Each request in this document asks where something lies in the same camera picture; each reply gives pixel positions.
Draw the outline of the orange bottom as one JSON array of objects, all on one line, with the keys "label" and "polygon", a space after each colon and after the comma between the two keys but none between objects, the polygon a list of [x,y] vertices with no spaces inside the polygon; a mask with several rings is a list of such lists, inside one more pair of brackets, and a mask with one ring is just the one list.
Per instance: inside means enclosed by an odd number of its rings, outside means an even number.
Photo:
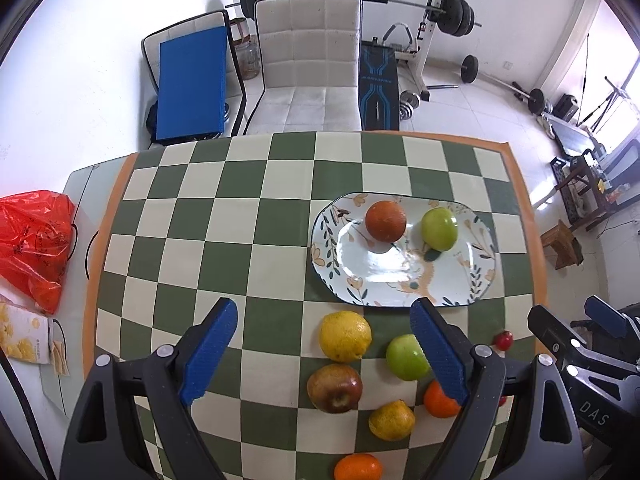
[{"label": "orange bottom", "polygon": [[352,454],[341,458],[333,471],[334,480],[381,480],[383,464],[373,455]]}]

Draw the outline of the black blue exercise board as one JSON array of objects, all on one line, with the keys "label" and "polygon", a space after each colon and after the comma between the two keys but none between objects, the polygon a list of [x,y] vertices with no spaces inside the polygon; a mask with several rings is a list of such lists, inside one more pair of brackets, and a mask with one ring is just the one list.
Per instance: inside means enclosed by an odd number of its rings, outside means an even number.
[{"label": "black blue exercise board", "polygon": [[358,105],[364,131],[399,130],[397,61],[392,48],[361,43]]}]

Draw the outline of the orange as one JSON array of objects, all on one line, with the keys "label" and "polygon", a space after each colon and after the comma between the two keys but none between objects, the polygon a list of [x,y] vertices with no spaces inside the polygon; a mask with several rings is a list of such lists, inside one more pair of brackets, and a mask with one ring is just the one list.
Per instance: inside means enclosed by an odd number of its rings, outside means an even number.
[{"label": "orange", "polygon": [[436,379],[428,384],[424,392],[423,404],[427,413],[436,418],[456,417],[461,410],[460,404],[446,396]]},{"label": "orange", "polygon": [[333,471],[334,480],[381,480],[383,464],[373,455],[352,454],[341,458]]}]

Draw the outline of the small wooden stool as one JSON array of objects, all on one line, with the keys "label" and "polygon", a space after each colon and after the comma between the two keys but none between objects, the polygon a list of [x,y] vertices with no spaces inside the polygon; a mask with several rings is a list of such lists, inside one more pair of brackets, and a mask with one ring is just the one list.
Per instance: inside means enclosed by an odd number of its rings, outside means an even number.
[{"label": "small wooden stool", "polygon": [[582,244],[562,220],[544,232],[540,240],[542,248],[551,248],[555,253],[555,270],[561,270],[568,266],[580,266],[584,262]]}]

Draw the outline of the yellow snack box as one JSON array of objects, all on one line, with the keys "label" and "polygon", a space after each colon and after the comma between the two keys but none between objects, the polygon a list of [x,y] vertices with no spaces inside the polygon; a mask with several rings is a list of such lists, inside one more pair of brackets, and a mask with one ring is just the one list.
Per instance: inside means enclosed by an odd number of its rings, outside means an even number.
[{"label": "yellow snack box", "polygon": [[32,364],[50,363],[49,319],[0,299],[0,344],[8,358]]}]

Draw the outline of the floral oval ceramic plate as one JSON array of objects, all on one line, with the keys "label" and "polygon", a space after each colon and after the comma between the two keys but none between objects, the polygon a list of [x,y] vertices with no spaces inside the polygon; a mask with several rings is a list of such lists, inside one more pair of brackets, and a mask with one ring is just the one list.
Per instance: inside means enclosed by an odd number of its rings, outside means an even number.
[{"label": "floral oval ceramic plate", "polygon": [[[407,229],[393,243],[367,230],[366,213],[391,200],[407,216]],[[436,252],[422,237],[427,211],[444,208],[458,220],[458,239]],[[339,300],[363,307],[406,308],[420,297],[436,307],[474,304],[497,275],[491,229],[469,207],[450,200],[428,200],[381,193],[351,192],[326,205],[310,234],[314,272]]]}]

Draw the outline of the green apple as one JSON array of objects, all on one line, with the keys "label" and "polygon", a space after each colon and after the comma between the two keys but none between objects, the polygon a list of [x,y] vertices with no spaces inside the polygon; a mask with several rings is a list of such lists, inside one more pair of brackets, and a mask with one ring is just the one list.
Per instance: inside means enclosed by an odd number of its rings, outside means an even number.
[{"label": "green apple", "polygon": [[458,240],[458,220],[447,208],[427,211],[421,220],[424,243],[438,252],[448,252]]},{"label": "green apple", "polygon": [[425,377],[431,365],[413,334],[395,337],[386,349],[386,364],[390,371],[405,382]]}]

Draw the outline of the brown red round fruit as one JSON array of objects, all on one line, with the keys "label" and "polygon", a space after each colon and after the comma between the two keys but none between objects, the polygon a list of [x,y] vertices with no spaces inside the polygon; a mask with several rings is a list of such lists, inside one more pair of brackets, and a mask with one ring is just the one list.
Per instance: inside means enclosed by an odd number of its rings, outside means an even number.
[{"label": "brown red round fruit", "polygon": [[379,242],[395,243],[405,233],[407,217],[405,211],[392,200],[380,200],[367,210],[364,224],[369,234]]}]

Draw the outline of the white weight rack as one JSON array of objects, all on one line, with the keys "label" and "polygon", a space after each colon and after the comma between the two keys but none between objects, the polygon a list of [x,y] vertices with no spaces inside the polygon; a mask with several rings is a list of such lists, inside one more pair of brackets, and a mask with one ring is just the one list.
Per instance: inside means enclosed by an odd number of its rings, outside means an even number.
[{"label": "white weight rack", "polygon": [[420,96],[420,100],[428,102],[431,99],[431,93],[436,90],[436,86],[428,86],[423,79],[423,72],[426,65],[427,55],[430,52],[433,38],[437,28],[437,20],[442,14],[442,0],[426,0],[425,4],[413,3],[405,0],[382,0],[382,3],[400,4],[401,6],[414,6],[423,10],[423,15],[419,23],[416,33],[410,32],[406,28],[410,44],[406,50],[395,51],[398,61],[404,61],[407,64],[409,73],[416,85],[416,93]]}]

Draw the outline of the barbell on floor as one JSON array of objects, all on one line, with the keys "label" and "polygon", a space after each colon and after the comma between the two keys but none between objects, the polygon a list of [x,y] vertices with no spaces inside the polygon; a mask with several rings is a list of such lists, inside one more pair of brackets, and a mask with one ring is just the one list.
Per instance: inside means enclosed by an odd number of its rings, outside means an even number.
[{"label": "barbell on floor", "polygon": [[547,109],[548,102],[541,89],[533,88],[533,90],[525,91],[515,82],[508,84],[499,78],[482,73],[480,71],[480,62],[478,62],[477,57],[472,54],[467,55],[463,59],[460,66],[460,77],[464,84],[472,84],[477,78],[483,78],[493,84],[498,84],[498,86],[509,89],[526,102],[528,110],[533,115],[541,116]]}]

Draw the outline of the white padded chair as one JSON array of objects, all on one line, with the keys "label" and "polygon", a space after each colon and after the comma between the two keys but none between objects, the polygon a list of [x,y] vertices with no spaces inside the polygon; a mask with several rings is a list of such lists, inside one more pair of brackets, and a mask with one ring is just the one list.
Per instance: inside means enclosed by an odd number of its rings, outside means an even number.
[{"label": "white padded chair", "polygon": [[359,131],[361,0],[260,0],[262,94],[245,133]]}]

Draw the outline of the green white checkered tablecloth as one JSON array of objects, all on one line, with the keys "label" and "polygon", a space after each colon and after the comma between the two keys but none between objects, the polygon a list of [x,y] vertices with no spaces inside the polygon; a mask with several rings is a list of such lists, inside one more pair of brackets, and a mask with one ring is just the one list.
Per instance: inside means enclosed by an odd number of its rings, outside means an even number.
[{"label": "green white checkered tablecloth", "polygon": [[[87,252],[82,356],[143,358],[173,344],[221,297],[238,326],[192,415],[230,479],[329,479],[354,453],[374,455],[389,479],[419,478],[450,421],[427,413],[424,380],[404,382],[385,365],[388,343],[409,329],[405,310],[339,300],[311,262],[314,219],[351,192],[450,200],[491,229],[497,275],[474,304],[444,307],[472,341],[510,330],[510,356],[527,360],[526,326],[546,296],[532,208],[508,144],[432,134],[286,132],[152,148],[112,161],[100,229]],[[372,342],[359,361],[322,352],[322,318],[362,315]],[[307,380],[329,364],[360,375],[358,408],[329,414]],[[387,442],[369,416],[403,400],[416,415],[409,437]]]}]

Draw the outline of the blue folded mat chair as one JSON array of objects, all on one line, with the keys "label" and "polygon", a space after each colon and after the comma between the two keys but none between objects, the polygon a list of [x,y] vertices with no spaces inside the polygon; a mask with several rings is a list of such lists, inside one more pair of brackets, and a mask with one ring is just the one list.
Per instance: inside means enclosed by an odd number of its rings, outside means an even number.
[{"label": "blue folded mat chair", "polygon": [[156,91],[146,118],[153,143],[232,138],[241,132],[246,90],[227,11],[152,32],[141,49]]}]

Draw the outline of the yellow lemon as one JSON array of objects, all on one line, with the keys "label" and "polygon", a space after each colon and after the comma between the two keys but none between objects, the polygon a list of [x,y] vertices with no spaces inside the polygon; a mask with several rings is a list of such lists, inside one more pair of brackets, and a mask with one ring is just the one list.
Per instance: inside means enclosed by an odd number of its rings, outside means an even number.
[{"label": "yellow lemon", "polygon": [[397,400],[375,410],[368,425],[375,437],[387,442],[400,441],[413,432],[416,415],[403,400]]},{"label": "yellow lemon", "polygon": [[359,361],[372,342],[367,320],[352,311],[338,311],[322,318],[319,344],[324,355],[334,362]]}]

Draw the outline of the red plastic bag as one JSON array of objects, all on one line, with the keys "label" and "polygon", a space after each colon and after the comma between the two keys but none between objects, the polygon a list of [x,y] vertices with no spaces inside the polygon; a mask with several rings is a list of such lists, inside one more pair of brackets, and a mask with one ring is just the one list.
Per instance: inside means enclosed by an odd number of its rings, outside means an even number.
[{"label": "red plastic bag", "polygon": [[61,300],[74,211],[67,195],[47,190],[1,200],[1,276],[47,314]]}]

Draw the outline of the dark red apple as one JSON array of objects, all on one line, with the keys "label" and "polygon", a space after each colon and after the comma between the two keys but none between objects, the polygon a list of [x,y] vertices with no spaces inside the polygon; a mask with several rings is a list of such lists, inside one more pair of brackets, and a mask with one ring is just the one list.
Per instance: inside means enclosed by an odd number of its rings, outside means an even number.
[{"label": "dark red apple", "polygon": [[352,367],[333,363],[311,374],[306,389],[315,408],[329,414],[343,414],[358,408],[363,385]]}]

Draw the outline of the barbell on rack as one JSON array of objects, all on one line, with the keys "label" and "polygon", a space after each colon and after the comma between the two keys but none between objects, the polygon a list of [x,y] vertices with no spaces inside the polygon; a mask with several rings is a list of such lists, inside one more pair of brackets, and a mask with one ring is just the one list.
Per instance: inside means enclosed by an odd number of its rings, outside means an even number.
[{"label": "barbell on rack", "polygon": [[[227,9],[240,8],[244,18],[254,18],[254,7],[260,0],[240,0],[227,4]],[[423,37],[430,26],[436,27],[445,35],[454,37],[468,36],[474,29],[482,28],[476,19],[475,10],[466,0],[431,0],[430,3],[420,4],[406,0],[361,0],[363,3],[374,3],[386,6],[397,4],[398,6],[410,6],[410,8],[424,11],[418,29]]]}]

